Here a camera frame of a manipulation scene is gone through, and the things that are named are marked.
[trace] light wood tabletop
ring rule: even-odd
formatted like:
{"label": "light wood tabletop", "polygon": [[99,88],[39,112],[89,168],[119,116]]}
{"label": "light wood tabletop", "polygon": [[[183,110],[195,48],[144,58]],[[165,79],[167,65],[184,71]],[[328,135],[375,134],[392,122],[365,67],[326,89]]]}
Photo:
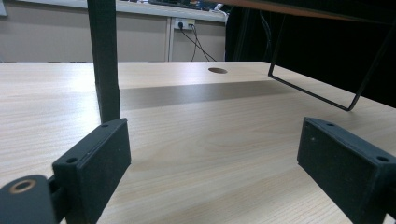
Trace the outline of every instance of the light wood tabletop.
{"label": "light wood tabletop", "polygon": [[[268,67],[119,63],[132,165],[99,223],[349,223],[297,164],[303,118],[396,155],[396,109],[363,97],[345,112],[272,80]],[[353,96],[275,72],[340,104]],[[1,186],[50,177],[51,164],[100,124],[91,63],[0,64],[0,105]]]}

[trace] electrical outlet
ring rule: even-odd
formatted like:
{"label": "electrical outlet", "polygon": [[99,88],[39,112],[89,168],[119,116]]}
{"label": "electrical outlet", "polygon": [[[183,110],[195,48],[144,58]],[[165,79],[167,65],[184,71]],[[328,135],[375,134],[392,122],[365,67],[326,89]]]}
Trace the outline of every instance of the electrical outlet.
{"label": "electrical outlet", "polygon": [[195,20],[175,18],[175,29],[179,29],[178,23],[183,23],[183,30],[192,30],[192,25],[195,25]]}

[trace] black metal frame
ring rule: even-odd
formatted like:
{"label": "black metal frame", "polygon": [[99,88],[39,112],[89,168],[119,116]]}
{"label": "black metal frame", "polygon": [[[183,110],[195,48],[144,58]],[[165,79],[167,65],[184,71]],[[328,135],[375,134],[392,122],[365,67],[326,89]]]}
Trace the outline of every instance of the black metal frame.
{"label": "black metal frame", "polygon": [[289,83],[288,81],[286,81],[286,80],[284,80],[284,79],[282,79],[280,77],[274,76],[274,68],[275,68],[275,65],[276,65],[277,56],[279,54],[280,45],[281,45],[281,42],[282,42],[282,36],[283,36],[283,34],[285,32],[285,23],[286,23],[286,18],[287,17],[288,17],[287,15],[284,15],[284,19],[283,19],[283,22],[282,22],[282,25],[281,25],[281,28],[280,28],[280,31],[279,31],[279,36],[278,36],[277,42],[276,42],[275,52],[274,52],[273,58],[271,60],[270,69],[268,71],[268,77],[271,77],[271,78],[273,78],[276,81],[279,81],[279,82],[281,82],[281,83],[283,83],[285,85],[293,87],[294,89],[296,89],[298,91],[302,91],[302,92],[304,92],[304,93],[306,93],[306,94],[308,94],[310,96],[313,96],[313,97],[315,97],[315,98],[317,98],[317,99],[319,99],[321,101],[324,101],[324,102],[326,102],[326,103],[328,103],[330,105],[334,105],[334,106],[336,106],[336,107],[338,107],[338,108],[340,108],[342,110],[351,111],[353,109],[353,107],[355,106],[355,104],[358,102],[359,98],[361,97],[361,94],[363,93],[364,89],[366,88],[367,84],[369,83],[371,76],[375,72],[375,69],[378,67],[379,62],[381,61],[382,57],[384,56],[384,54],[385,54],[385,52],[386,52],[386,50],[388,48],[390,40],[393,37],[393,35],[395,33],[395,30],[396,30],[395,29],[396,19],[393,21],[393,24],[391,25],[391,28],[390,28],[387,36],[385,37],[384,41],[382,42],[381,47],[379,48],[377,54],[375,55],[375,58],[373,59],[373,62],[370,65],[370,68],[367,71],[366,76],[364,77],[363,81],[361,82],[361,85],[359,86],[358,91],[355,93],[355,96],[354,96],[351,104],[348,107],[346,107],[344,105],[337,104],[336,102],[331,101],[331,100],[329,100],[327,98],[319,96],[319,95],[313,93],[312,91],[308,91],[308,90],[303,89],[303,88],[301,88],[299,86],[296,86],[296,85],[294,85],[292,83]]}

